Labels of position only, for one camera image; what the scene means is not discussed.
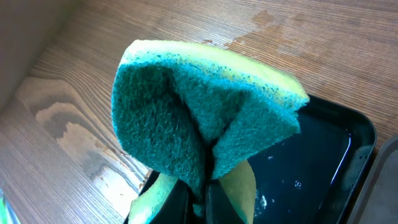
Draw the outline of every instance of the teal sponge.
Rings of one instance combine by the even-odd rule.
[[[300,131],[308,101],[292,76],[200,44],[135,41],[114,81],[112,117],[122,148],[186,182],[197,200],[206,179]]]

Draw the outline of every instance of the wooden table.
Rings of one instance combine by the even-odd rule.
[[[378,146],[398,133],[395,0],[84,1],[0,116],[0,182],[22,223],[121,223],[127,215],[149,170],[121,151],[110,97],[136,39],[248,55],[365,113]]]

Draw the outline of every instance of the black plastic container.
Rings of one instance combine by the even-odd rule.
[[[301,133],[248,159],[257,185],[254,224],[341,223],[366,178],[376,143],[372,122],[310,97],[298,112]],[[141,193],[158,175],[152,173]]]

